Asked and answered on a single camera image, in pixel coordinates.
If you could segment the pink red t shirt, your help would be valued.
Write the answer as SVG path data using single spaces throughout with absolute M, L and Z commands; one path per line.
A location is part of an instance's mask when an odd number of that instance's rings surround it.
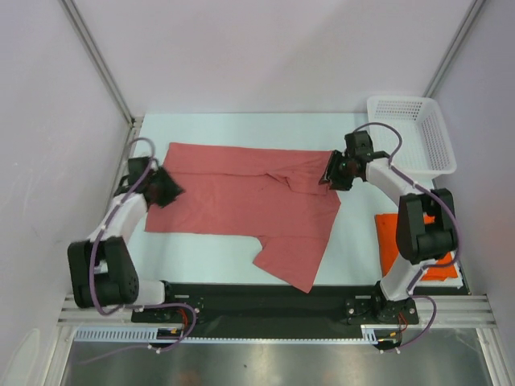
M 172 142 L 163 166 L 184 192 L 151 206 L 145 230 L 254 237 L 262 246 L 254 265 L 309 293 L 340 209 L 319 182 L 330 156 Z

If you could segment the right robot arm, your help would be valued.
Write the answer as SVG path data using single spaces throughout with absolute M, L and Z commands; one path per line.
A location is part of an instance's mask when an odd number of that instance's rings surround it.
M 344 137 L 344 151 L 331 153 L 320 184 L 350 191 L 355 179 L 381 190 L 398 207 L 395 243 L 398 257 L 374 286 L 362 318 L 396 322 L 409 309 L 415 285 L 430 268 L 441 267 L 448 253 L 459 251 L 459 232 L 452 193 L 430 190 L 401 171 L 393 155 L 376 151 L 370 135 L 359 127 Z

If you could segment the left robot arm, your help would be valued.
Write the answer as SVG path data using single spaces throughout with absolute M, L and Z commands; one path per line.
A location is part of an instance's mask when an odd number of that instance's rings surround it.
M 178 302 L 166 294 L 165 283 L 138 277 L 128 243 L 150 209 L 167 207 L 183 193 L 156 158 L 128 161 L 128 172 L 104 219 L 86 239 L 68 246 L 72 295 L 78 307 L 108 315 L 123 306 L 149 306 L 160 321 L 176 316 Z

